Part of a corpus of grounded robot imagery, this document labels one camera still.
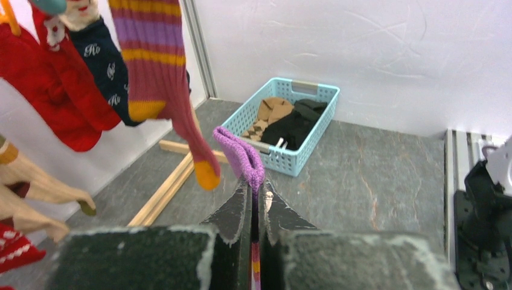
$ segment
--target light blue plastic basket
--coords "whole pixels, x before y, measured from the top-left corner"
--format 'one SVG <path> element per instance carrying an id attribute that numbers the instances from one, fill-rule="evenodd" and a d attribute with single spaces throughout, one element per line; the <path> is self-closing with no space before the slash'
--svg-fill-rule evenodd
<path id="1" fill-rule="evenodd" d="M 246 141 L 259 150 L 261 159 L 266 168 L 297 177 L 334 117 L 339 91 L 340 89 L 335 86 L 275 77 L 270 79 L 248 101 L 236 110 L 222 126 L 227 128 L 233 135 L 238 136 L 243 141 Z M 247 138 L 240 137 L 254 124 L 261 101 L 269 97 L 285 98 L 292 104 L 304 98 L 328 103 L 324 113 L 316 122 L 299 150 L 291 151 L 281 149 L 266 143 L 254 142 Z"/>

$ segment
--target basket handle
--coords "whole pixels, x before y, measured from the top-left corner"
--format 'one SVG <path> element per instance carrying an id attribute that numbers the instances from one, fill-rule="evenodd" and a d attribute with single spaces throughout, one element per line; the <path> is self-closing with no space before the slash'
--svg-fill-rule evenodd
<path id="1" fill-rule="evenodd" d="M 292 91 L 301 92 L 308 95 L 316 95 L 318 92 L 318 84 L 303 82 L 301 80 L 292 80 Z"/>
<path id="2" fill-rule="evenodd" d="M 260 151 L 261 153 L 267 154 L 267 155 L 270 154 L 270 145 L 263 143 L 263 142 L 253 141 L 253 140 L 245 138 L 245 137 L 239 137 L 239 138 L 242 139 L 242 141 L 244 141 L 244 142 L 248 143 L 249 145 L 251 145 L 252 147 L 254 147 L 256 150 Z"/>

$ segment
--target white robot part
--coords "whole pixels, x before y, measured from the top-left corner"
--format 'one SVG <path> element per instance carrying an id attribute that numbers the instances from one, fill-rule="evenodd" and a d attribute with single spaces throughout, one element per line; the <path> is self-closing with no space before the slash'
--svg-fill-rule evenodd
<path id="1" fill-rule="evenodd" d="M 487 156 L 485 168 L 494 184 L 500 183 L 504 193 L 512 196 L 512 136 Z"/>

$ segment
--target marble floor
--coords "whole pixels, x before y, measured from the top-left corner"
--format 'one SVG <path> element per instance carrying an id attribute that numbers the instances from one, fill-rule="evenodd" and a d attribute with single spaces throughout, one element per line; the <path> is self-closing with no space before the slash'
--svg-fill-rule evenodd
<path id="1" fill-rule="evenodd" d="M 240 104 L 208 100 L 197 109 L 206 140 Z M 184 142 L 174 132 L 166 140 Z M 150 148 L 96 197 L 96 217 L 76 213 L 73 229 L 127 225 L 184 156 Z M 221 185 L 202 190 L 190 177 L 155 225 L 197 224 L 231 195 L 236 178 L 222 165 Z M 333 121 L 296 178 L 267 172 L 279 194 L 302 217 L 325 230 L 413 231 L 444 243 L 444 143 Z M 43 261 L 0 275 L 0 285 L 42 289 L 55 245 L 45 240 Z"/>

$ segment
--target teal clothespin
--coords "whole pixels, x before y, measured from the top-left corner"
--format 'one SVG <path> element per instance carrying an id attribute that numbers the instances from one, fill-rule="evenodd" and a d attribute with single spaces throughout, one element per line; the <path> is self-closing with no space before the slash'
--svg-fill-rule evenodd
<path id="1" fill-rule="evenodd" d="M 66 11 L 66 0 L 30 0 L 39 10 L 48 15 L 58 15 Z"/>

